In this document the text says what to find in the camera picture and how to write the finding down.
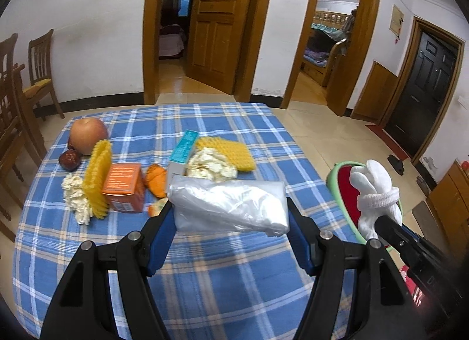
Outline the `white sock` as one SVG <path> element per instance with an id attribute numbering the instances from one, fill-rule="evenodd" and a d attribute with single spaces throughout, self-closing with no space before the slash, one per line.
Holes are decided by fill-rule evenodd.
<path id="1" fill-rule="evenodd" d="M 402 225 L 399 188 L 393 186 L 390 175 L 381 163 L 369 159 L 365 165 L 353 166 L 349 181 L 358 190 L 360 217 L 357 228 L 365 240 L 378 239 L 374 225 L 380 216 L 388 216 Z"/>

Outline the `white tissue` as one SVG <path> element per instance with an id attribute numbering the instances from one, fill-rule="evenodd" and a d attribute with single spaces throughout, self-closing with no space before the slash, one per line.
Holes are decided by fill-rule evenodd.
<path id="1" fill-rule="evenodd" d="M 82 188 L 83 179 L 75 174 L 67 175 L 62 183 L 64 202 L 71 210 L 78 225 L 88 225 L 93 216 L 91 205 Z"/>
<path id="2" fill-rule="evenodd" d="M 186 164 L 186 175 L 218 182 L 235 179 L 238 170 L 225 155 L 216 149 L 205 147 L 189 159 Z"/>

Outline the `yellow foam net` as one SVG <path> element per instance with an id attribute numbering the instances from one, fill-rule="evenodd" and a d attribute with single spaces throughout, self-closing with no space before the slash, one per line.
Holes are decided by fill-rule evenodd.
<path id="1" fill-rule="evenodd" d="M 104 219 L 109 209 L 109 203 L 106 201 L 102 189 L 111 164 L 111 142 L 108 139 L 98 141 L 91 152 L 82 183 L 82 189 L 88 199 L 92 214 L 97 219 Z"/>
<path id="2" fill-rule="evenodd" d="M 256 168 L 253 156 L 244 143 L 230 141 L 221 137 L 201 137 L 196 141 L 196 148 L 215 149 L 219 154 L 224 155 L 230 164 L 236 167 L 238 171 L 250 172 Z"/>

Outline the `orange cardboard box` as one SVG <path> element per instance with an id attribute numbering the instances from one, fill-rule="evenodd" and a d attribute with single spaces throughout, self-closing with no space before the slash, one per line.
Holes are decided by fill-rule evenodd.
<path id="1" fill-rule="evenodd" d="M 109 206 L 119 212 L 140 213 L 145 203 L 145 185 L 139 163 L 113 163 L 102 187 Z"/>

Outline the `clear plastic bag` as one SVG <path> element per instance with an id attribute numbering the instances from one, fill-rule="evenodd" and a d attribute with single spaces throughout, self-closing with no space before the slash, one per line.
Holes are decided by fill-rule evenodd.
<path id="1" fill-rule="evenodd" d="M 169 188 L 176 229 L 186 233 L 289 231 L 286 187 L 281 181 L 207 179 L 175 175 Z"/>

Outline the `teal white toothpaste box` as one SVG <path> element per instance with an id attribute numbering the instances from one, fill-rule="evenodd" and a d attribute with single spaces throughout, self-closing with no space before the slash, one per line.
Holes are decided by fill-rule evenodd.
<path id="1" fill-rule="evenodd" d="M 186 165 L 195 151 L 198 138 L 197 131 L 187 130 L 172 151 L 166 173 L 166 193 L 169 193 L 172 178 L 175 175 L 183 176 L 186 174 Z"/>

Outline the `pink bed in room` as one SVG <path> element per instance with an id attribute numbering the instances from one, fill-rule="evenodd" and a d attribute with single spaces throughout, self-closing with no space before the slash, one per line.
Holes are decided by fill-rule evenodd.
<path id="1" fill-rule="evenodd" d="M 159 57 L 173 58 L 184 50 L 184 33 L 179 24 L 170 24 L 159 30 Z"/>

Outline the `orange snack wrapper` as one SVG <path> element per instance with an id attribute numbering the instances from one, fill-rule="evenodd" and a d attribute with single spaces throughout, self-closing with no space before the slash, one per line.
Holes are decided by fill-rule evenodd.
<path id="1" fill-rule="evenodd" d="M 164 197 L 164 198 L 161 198 L 161 199 L 157 200 L 156 202 L 152 203 L 149 206 L 149 209 L 148 209 L 149 217 L 158 216 L 161 213 L 162 209 L 164 208 L 164 206 L 166 205 L 167 202 L 168 202 L 168 198 Z"/>

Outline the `blue plaid tablecloth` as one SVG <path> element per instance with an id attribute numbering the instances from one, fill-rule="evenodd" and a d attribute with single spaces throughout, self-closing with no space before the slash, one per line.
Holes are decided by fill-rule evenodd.
<path id="1" fill-rule="evenodd" d="M 114 162 L 167 165 L 187 131 L 247 145 L 255 168 L 239 181 L 280 181 L 300 212 L 338 238 L 355 234 L 326 183 L 274 113 L 259 104 L 190 104 L 105 112 Z M 116 242 L 143 227 L 146 212 L 110 211 L 76 222 L 64 202 L 68 144 L 62 130 L 29 188 L 13 256 L 13 296 L 21 325 L 38 335 L 57 284 L 86 240 Z M 149 280 L 173 339 L 290 339 L 313 280 L 297 265 L 286 236 L 238 232 L 205 212 L 176 213 L 177 233 L 163 267 Z"/>

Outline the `orange peel piece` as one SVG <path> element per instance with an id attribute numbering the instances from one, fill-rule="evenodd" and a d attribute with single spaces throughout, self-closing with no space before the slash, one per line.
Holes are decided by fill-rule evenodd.
<path id="1" fill-rule="evenodd" d="M 166 175 L 166 169 L 158 164 L 152 164 L 146 170 L 145 187 L 158 199 L 166 197 Z"/>

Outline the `red apple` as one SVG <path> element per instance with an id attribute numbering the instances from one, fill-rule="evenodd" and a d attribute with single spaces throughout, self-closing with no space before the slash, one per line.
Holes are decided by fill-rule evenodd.
<path id="1" fill-rule="evenodd" d="M 95 144 L 108 139 L 105 124 L 97 118 L 81 118 L 76 120 L 69 133 L 69 144 L 80 154 L 89 156 Z"/>

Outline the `wooden chair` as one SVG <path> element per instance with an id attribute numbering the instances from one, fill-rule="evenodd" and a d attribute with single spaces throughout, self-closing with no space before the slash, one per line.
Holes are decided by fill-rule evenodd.
<path id="1" fill-rule="evenodd" d="M 14 83 L 13 54 L 18 34 L 1 41 L 1 187 L 19 208 L 24 208 L 20 199 L 7 181 L 10 171 L 17 168 L 16 161 L 25 149 L 37 166 L 40 166 L 47 151 L 37 148 L 30 126 L 21 108 L 19 89 Z"/>
<path id="2" fill-rule="evenodd" d="M 51 67 L 51 28 L 41 37 L 31 40 L 28 47 L 28 67 L 30 86 L 23 90 L 26 100 L 34 107 L 41 108 L 40 101 L 48 94 L 52 98 L 53 104 L 59 116 L 63 119 L 64 112 L 60 107 L 52 80 Z"/>

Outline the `wooden chair far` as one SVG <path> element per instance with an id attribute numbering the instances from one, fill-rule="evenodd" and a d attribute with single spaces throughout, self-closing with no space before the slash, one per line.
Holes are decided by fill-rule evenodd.
<path id="1" fill-rule="evenodd" d="M 53 104 L 59 116 L 63 119 L 64 112 L 60 107 L 52 80 L 51 67 L 51 28 L 41 37 L 31 40 L 28 47 L 28 67 L 30 86 L 23 90 L 26 100 L 34 107 L 41 108 L 40 101 L 48 94 L 52 98 Z"/>

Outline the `open wooden door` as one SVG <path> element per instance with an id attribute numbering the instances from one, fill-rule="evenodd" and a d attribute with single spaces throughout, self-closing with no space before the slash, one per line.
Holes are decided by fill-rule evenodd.
<path id="1" fill-rule="evenodd" d="M 186 72 L 233 94 L 250 0 L 193 0 Z"/>

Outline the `wooden wall panel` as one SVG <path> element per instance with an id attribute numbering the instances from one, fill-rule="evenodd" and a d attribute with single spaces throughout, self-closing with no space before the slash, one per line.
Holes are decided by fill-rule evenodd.
<path id="1" fill-rule="evenodd" d="M 396 91 L 397 80 L 395 74 L 374 61 L 351 117 L 378 124 Z"/>

